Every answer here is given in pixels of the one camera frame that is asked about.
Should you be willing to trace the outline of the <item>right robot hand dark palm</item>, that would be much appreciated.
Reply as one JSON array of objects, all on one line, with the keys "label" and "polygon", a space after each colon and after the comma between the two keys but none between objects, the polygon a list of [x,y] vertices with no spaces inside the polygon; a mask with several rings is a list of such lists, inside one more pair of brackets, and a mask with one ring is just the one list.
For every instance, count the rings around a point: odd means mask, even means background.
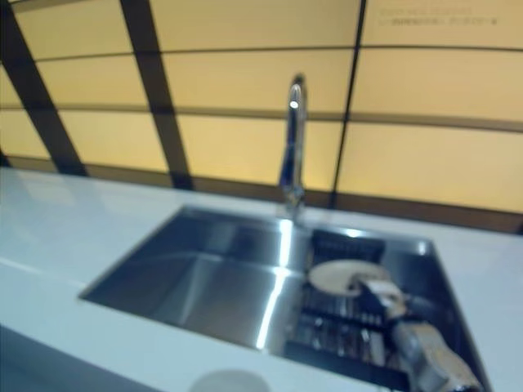
[{"label": "right robot hand dark palm", "polygon": [[386,323],[401,319],[408,313],[404,293],[387,275],[355,274],[347,287],[356,292],[365,308],[381,312]]}]

